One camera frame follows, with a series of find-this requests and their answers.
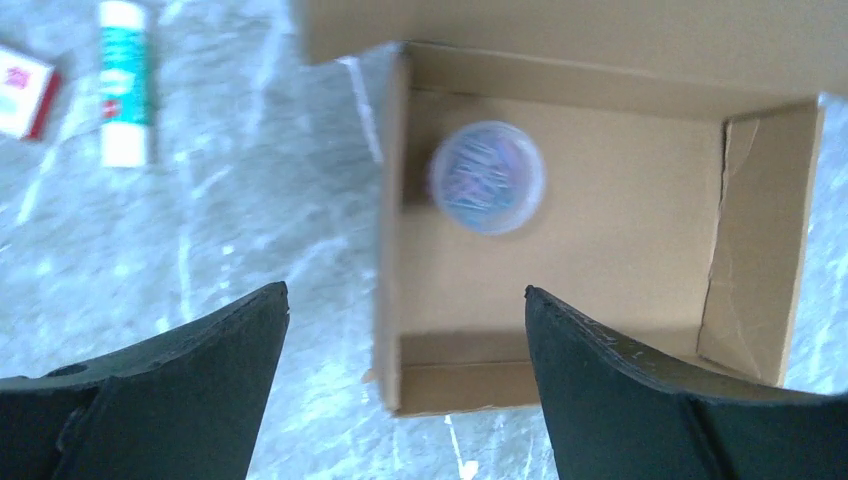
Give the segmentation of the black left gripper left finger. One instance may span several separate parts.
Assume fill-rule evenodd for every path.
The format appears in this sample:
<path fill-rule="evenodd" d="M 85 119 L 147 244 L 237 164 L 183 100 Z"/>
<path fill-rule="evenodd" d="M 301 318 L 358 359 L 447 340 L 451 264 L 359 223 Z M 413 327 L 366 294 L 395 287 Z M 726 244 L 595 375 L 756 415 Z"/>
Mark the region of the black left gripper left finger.
<path fill-rule="evenodd" d="M 289 326 L 287 287 L 96 358 L 1 382 L 5 479 L 243 479 Z"/>

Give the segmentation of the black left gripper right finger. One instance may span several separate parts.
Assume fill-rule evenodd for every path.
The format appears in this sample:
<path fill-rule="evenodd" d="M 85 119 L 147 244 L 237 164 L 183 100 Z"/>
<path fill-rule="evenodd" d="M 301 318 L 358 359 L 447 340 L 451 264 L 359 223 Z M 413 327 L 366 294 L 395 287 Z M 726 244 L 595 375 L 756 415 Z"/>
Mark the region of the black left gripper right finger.
<path fill-rule="evenodd" d="M 843 479 L 847 398 L 716 373 L 525 292 L 540 402 L 562 479 Z"/>

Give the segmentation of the clear jar of clips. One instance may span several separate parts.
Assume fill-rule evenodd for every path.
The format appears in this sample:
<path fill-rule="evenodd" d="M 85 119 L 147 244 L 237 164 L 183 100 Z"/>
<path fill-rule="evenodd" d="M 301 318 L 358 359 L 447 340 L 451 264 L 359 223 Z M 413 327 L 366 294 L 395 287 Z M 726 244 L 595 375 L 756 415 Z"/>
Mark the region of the clear jar of clips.
<path fill-rule="evenodd" d="M 465 125 L 436 148 L 427 186 L 435 205 L 459 225 L 483 235 L 521 228 L 546 188 L 546 165 L 534 140 L 496 120 Z"/>

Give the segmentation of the brown cardboard box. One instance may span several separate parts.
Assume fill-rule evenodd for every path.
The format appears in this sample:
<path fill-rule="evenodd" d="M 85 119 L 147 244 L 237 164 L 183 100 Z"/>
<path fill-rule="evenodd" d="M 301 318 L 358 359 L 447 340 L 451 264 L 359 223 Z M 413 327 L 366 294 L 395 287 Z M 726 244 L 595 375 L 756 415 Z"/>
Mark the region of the brown cardboard box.
<path fill-rule="evenodd" d="M 523 291 L 780 386 L 843 1 L 303 1 L 308 58 L 401 43 L 387 86 L 372 376 L 418 416 L 534 405 Z M 438 144 L 524 130 L 547 170 L 499 236 L 433 203 Z"/>

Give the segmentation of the small white green bottle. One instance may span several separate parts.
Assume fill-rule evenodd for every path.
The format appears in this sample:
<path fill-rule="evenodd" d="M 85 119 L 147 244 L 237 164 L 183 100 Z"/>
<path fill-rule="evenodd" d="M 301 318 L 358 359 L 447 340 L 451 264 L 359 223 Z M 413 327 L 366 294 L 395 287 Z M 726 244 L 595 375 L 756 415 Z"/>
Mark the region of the small white green bottle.
<path fill-rule="evenodd" d="M 98 20 L 101 164 L 142 167 L 150 161 L 153 136 L 149 14 L 131 1 L 103 1 Z"/>

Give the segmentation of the red white card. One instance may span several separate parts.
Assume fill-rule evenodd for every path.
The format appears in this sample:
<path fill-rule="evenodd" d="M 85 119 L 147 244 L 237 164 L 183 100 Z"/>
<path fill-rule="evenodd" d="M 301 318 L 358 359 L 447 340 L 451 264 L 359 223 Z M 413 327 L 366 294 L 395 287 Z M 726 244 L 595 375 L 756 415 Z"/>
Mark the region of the red white card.
<path fill-rule="evenodd" d="M 40 139 L 60 83 L 53 64 L 2 45 L 1 133 L 16 139 Z"/>

